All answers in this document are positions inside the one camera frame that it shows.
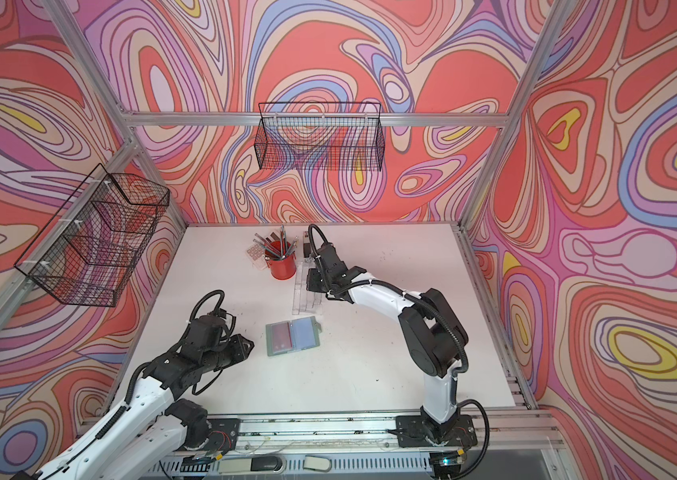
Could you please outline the mint green card wallet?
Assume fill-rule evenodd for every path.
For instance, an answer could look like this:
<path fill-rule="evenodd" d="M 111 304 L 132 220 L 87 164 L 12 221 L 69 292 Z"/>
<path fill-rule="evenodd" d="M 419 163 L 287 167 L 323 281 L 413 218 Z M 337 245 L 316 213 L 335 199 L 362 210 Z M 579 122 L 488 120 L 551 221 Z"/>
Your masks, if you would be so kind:
<path fill-rule="evenodd" d="M 270 341 L 268 341 L 268 326 L 280 322 L 268 324 L 266 326 L 266 353 L 268 353 L 268 357 L 290 354 L 302 350 L 309 350 L 320 346 L 320 334 L 322 333 L 322 327 L 320 327 L 320 324 L 318 324 L 318 321 L 316 321 L 316 317 L 308 316 L 282 322 L 290 323 L 292 350 L 286 353 L 272 355 L 272 348 L 270 348 Z"/>

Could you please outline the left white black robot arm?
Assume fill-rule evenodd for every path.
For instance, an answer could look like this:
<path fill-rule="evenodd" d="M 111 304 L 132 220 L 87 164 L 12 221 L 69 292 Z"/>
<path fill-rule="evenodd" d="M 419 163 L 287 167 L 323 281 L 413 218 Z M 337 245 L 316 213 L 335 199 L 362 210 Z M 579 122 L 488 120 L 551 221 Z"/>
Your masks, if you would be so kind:
<path fill-rule="evenodd" d="M 226 294 L 202 296 L 180 339 L 154 360 L 140 364 L 124 398 L 72 446 L 33 474 L 14 479 L 138 479 L 164 456 L 196 449 L 210 437 L 208 412 L 184 398 L 198 395 L 204 374 L 220 374 L 244 362 L 254 342 L 236 333 L 236 316 L 222 308 Z"/>

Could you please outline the red card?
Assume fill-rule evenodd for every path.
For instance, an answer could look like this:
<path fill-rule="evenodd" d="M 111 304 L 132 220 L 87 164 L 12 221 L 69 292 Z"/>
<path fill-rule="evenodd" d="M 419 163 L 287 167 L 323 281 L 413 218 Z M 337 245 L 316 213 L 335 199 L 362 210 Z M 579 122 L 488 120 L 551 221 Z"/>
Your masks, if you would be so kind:
<path fill-rule="evenodd" d="M 292 350 L 292 335 L 290 323 L 280 322 L 268 326 L 268 341 L 272 348 L 272 355 L 286 353 Z"/>

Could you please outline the clear acrylic card holder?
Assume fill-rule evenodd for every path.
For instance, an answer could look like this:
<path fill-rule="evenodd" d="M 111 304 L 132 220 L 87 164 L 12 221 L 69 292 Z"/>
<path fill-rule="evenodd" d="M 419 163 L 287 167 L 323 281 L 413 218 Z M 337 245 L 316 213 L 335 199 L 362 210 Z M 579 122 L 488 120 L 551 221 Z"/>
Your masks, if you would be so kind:
<path fill-rule="evenodd" d="M 313 267 L 314 261 L 310 259 L 296 262 L 294 296 L 292 296 L 292 314 L 296 316 L 316 315 L 320 312 L 322 294 L 308 291 L 308 272 Z"/>

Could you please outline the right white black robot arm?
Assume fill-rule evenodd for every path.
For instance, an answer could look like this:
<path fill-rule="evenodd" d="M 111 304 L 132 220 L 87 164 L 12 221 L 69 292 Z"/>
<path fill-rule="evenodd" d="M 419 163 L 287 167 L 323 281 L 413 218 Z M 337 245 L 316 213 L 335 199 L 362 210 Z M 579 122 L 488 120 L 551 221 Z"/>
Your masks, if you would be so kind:
<path fill-rule="evenodd" d="M 447 298 L 434 288 L 423 293 L 380 280 L 359 266 L 348 267 L 320 227 L 308 230 L 308 291 L 370 308 L 398 322 L 410 358 L 423 372 L 425 397 L 416 440 L 443 445 L 464 426 L 458 402 L 459 377 L 469 370 L 469 336 Z"/>

